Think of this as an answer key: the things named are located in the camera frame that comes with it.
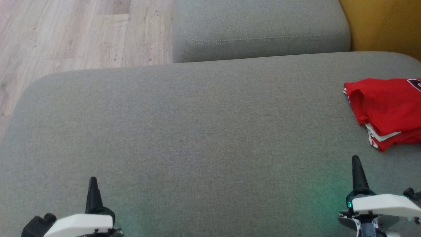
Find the gray ottoman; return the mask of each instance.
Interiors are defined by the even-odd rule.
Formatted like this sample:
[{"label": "gray ottoman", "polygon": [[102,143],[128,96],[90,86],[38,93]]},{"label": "gray ottoman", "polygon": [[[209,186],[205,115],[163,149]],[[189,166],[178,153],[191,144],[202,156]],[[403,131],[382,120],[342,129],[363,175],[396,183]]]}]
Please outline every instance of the gray ottoman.
[{"label": "gray ottoman", "polygon": [[174,62],[349,51],[338,0],[175,0]]},{"label": "gray ottoman", "polygon": [[[354,237],[336,219],[351,156],[375,192],[399,194],[421,189],[421,147],[371,147],[344,82],[420,75],[415,59],[384,52],[49,75],[24,93],[0,147],[1,234],[82,213],[96,176],[128,237]],[[419,233],[406,220],[396,229]]]}]

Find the folded cloth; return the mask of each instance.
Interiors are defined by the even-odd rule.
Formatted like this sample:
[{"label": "folded cloth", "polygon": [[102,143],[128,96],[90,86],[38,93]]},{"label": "folded cloth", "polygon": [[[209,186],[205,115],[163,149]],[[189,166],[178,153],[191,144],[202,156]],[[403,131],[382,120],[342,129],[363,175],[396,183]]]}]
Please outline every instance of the folded cloth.
[{"label": "folded cloth", "polygon": [[368,78],[345,83],[344,93],[379,151],[393,144],[421,143],[421,79]]}]

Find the gray sofa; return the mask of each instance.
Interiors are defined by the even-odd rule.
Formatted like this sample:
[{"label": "gray sofa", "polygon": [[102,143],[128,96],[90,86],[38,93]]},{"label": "gray sofa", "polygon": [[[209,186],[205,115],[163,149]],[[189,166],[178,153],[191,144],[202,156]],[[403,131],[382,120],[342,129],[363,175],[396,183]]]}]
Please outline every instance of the gray sofa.
[{"label": "gray sofa", "polygon": [[338,0],[174,0],[173,60],[349,51]]},{"label": "gray sofa", "polygon": [[336,219],[351,156],[375,192],[399,194],[421,188],[421,147],[371,147],[344,82],[420,75],[405,55],[343,52],[46,76],[0,148],[1,234],[83,213],[96,176],[130,237],[354,237]]}]

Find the stitching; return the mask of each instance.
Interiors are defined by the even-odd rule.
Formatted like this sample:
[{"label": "stitching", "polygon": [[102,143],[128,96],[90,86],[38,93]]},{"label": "stitching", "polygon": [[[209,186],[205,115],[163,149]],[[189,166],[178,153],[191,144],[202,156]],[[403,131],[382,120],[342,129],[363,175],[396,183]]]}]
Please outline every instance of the stitching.
[{"label": "stitching", "polygon": [[179,22],[179,28],[181,33],[185,36],[185,38],[191,42],[195,42],[197,44],[222,44],[222,43],[244,43],[244,42],[259,42],[259,41],[270,41],[270,40],[280,40],[280,39],[290,39],[290,38],[320,38],[320,37],[333,37],[336,35],[340,35],[345,32],[347,29],[347,25],[338,33],[332,34],[332,35],[316,35],[316,36],[285,36],[285,37],[279,37],[279,36],[272,36],[272,37],[261,37],[261,38],[238,38],[238,39],[231,39],[231,40],[196,40],[193,39],[191,36],[189,36],[181,26],[181,23]]}]

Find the gray sofa seat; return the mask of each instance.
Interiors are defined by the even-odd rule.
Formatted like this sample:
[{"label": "gray sofa seat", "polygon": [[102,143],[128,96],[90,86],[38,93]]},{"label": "gray sofa seat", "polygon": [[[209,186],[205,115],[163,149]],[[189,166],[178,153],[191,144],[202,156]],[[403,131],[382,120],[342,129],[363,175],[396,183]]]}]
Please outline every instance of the gray sofa seat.
[{"label": "gray sofa seat", "polygon": [[371,147],[344,82],[420,75],[405,55],[346,52],[46,76],[0,147],[0,230],[82,213],[96,176],[130,237],[354,237],[336,219],[351,156],[375,192],[400,194],[421,189],[421,147]]},{"label": "gray sofa seat", "polygon": [[174,62],[349,51],[338,0],[175,0]]}]

